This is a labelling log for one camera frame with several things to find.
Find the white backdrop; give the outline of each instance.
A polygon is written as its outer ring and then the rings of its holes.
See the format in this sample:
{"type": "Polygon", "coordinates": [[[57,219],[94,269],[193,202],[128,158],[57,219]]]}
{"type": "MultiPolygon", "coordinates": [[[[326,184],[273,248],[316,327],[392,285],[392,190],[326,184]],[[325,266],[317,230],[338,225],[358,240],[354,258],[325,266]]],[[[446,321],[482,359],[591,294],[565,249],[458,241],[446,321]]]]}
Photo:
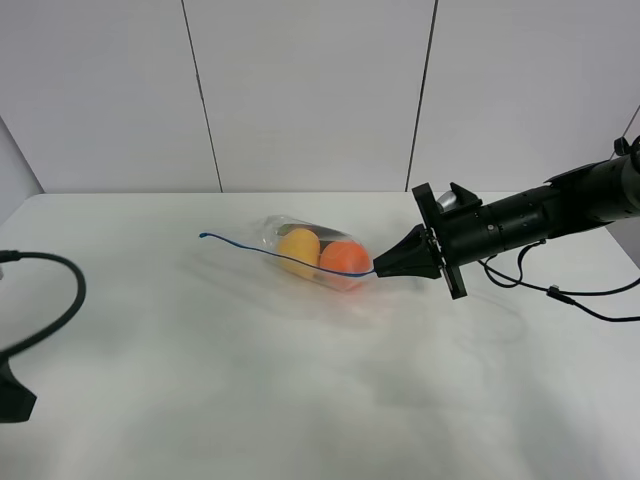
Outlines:
{"type": "Polygon", "coordinates": [[[637,0],[443,0],[410,186],[514,191],[608,159],[640,104],[637,0]]]}
{"type": "Polygon", "coordinates": [[[47,192],[218,190],[179,0],[2,2],[0,65],[47,192]]]}
{"type": "Polygon", "coordinates": [[[225,191],[404,188],[433,0],[186,0],[225,191]]]}
{"type": "Polygon", "coordinates": [[[0,225],[25,199],[39,191],[18,146],[0,118],[0,225]]]}

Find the yellow fruit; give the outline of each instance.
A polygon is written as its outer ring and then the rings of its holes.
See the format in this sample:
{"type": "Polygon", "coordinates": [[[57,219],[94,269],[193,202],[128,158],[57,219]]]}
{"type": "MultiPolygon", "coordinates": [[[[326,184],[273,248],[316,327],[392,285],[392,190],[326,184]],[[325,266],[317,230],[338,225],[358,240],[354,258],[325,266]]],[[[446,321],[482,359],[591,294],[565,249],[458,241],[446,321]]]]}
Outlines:
{"type": "MultiPolygon", "coordinates": [[[[311,230],[296,228],[282,237],[276,250],[280,255],[295,258],[309,265],[318,266],[320,239],[311,230]]],[[[303,278],[311,279],[315,274],[313,268],[291,260],[280,259],[280,265],[282,265],[282,268],[285,270],[303,278]]]]}

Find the plastic bag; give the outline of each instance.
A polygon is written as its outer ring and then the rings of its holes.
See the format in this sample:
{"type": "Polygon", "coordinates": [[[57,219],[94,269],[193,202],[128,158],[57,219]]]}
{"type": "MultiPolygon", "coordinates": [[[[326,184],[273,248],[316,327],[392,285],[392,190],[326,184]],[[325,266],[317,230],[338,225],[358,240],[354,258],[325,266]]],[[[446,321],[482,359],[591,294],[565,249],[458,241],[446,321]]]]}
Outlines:
{"type": "Polygon", "coordinates": [[[371,255],[351,235],[284,215],[273,215],[260,223],[255,246],[214,233],[200,236],[264,253],[279,268],[336,290],[350,290],[373,273],[371,255]]]}

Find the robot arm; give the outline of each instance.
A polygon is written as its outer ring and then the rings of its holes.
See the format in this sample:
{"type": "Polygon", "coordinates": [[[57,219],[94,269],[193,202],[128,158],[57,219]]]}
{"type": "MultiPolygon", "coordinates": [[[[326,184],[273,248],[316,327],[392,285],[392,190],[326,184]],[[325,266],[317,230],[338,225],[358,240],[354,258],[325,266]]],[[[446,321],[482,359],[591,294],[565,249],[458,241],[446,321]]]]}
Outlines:
{"type": "Polygon", "coordinates": [[[571,170],[489,205],[455,183],[438,201],[428,183],[414,188],[424,225],[374,260],[377,275],[444,273],[457,299],[466,296],[462,265],[640,216],[640,137],[631,146],[618,139],[615,147],[619,158],[571,170]]]}

